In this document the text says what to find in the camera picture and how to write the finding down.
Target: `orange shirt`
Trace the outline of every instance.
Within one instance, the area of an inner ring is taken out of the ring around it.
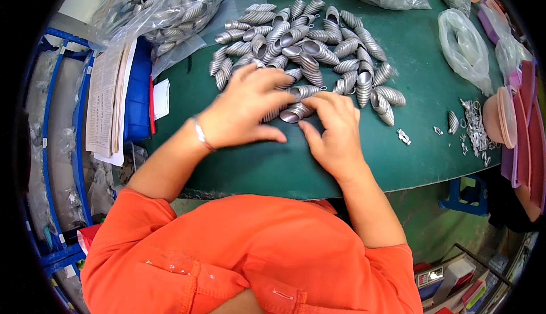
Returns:
[[[422,313],[407,244],[367,249],[304,201],[234,195],[176,218],[125,189],[81,272],[93,313],[207,313],[245,288],[273,313]]]

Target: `shirt sleeve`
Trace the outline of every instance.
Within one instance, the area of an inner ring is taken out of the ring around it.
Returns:
[[[405,313],[423,313],[413,275],[413,256],[407,244],[366,249],[370,266],[394,289]]]

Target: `blue stool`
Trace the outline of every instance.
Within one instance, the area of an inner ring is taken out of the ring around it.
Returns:
[[[486,217],[487,184],[475,174],[454,179],[449,185],[449,198],[439,201],[438,206]]]

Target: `person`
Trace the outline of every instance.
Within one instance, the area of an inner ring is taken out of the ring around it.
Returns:
[[[215,149],[287,141],[259,123],[294,101],[276,89],[290,82],[280,69],[239,69],[133,174],[81,272],[92,313],[422,313],[411,250],[366,165],[348,97],[304,99],[325,130],[299,126],[343,191],[354,231],[328,206],[293,199],[232,195],[178,218],[169,207]]]

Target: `paper document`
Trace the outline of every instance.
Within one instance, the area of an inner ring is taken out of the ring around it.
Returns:
[[[111,155],[113,104],[121,50],[106,50],[91,71],[85,131],[85,150]]]
[[[118,120],[116,122],[116,126],[118,127],[118,135],[116,141],[118,150],[117,152],[113,152],[110,156],[105,156],[100,154],[99,152],[95,152],[94,158],[97,160],[101,160],[104,162],[109,162],[116,166],[123,165],[123,131],[124,131],[124,120],[125,120],[125,99],[127,98],[127,86],[129,84],[129,76],[131,75],[131,67],[133,66],[133,58],[135,55],[135,48],[136,48],[137,40],[135,39],[133,43],[131,44],[130,48],[128,49],[127,54],[127,63],[125,64],[125,67],[123,68],[123,83],[121,85],[121,99],[119,102],[119,115]]]
[[[154,86],[154,119],[160,119],[169,114],[169,88],[168,79]]]

